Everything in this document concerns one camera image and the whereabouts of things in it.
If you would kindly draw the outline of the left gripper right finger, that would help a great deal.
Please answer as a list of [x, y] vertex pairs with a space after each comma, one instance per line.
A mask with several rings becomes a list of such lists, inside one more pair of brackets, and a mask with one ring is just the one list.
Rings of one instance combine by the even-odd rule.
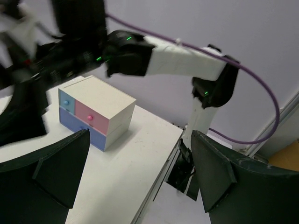
[[256, 161], [200, 131], [191, 137], [196, 177], [213, 224], [296, 224], [299, 174]]

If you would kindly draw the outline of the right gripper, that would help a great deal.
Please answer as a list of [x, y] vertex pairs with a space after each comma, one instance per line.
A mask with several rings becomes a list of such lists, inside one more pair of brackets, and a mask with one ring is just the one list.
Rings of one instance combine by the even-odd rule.
[[14, 86], [14, 92], [0, 115], [0, 145], [41, 137], [47, 134], [43, 115], [49, 106], [47, 88], [53, 88], [100, 67], [103, 44], [93, 40], [75, 40], [37, 44], [35, 58], [22, 56], [16, 47], [8, 47], [13, 65], [4, 69], [4, 87], [14, 84], [13, 72], [29, 69], [45, 81], [25, 81]]

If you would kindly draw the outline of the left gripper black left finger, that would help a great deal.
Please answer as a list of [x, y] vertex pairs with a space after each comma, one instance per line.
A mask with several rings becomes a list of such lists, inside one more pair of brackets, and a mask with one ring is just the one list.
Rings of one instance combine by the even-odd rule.
[[82, 129], [0, 164], [2, 224], [64, 224], [73, 208], [90, 147]]

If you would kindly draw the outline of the pink drawer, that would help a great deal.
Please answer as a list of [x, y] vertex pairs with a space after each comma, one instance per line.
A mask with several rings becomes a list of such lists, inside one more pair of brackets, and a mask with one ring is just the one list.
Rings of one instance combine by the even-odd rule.
[[109, 119], [77, 100], [75, 100], [74, 115], [98, 132], [107, 135]]

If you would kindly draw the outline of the dark blue drawer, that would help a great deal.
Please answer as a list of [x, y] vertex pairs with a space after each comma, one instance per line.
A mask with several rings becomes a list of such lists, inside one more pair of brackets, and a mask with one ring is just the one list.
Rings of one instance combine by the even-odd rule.
[[83, 121], [79, 120], [67, 110], [59, 107], [59, 121], [62, 125], [67, 127], [73, 132], [78, 132], [82, 129], [89, 129], [90, 143], [101, 151], [105, 151], [106, 137], [99, 133], [94, 128], [88, 126]]

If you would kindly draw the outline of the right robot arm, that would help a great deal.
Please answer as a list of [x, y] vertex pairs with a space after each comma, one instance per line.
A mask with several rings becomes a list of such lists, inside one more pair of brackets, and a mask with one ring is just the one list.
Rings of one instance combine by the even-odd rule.
[[149, 31], [107, 32], [102, 0], [54, 0], [52, 7], [61, 36], [57, 43], [39, 46], [33, 31], [38, 21], [19, 0], [1, 1], [14, 43], [11, 57], [29, 67], [52, 88], [87, 73], [102, 64], [107, 76], [184, 75], [192, 78], [193, 111], [183, 135], [191, 147], [193, 131], [207, 133], [218, 110], [232, 97], [240, 64], [213, 45], [193, 49]]

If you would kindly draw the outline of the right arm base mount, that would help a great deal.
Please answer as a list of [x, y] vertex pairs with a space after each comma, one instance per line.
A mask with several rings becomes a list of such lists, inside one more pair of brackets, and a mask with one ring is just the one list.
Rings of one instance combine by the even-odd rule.
[[195, 176], [192, 152], [185, 146], [182, 139], [178, 141], [176, 149], [178, 149], [178, 157], [174, 160], [166, 182], [192, 200], [197, 201], [199, 185]]

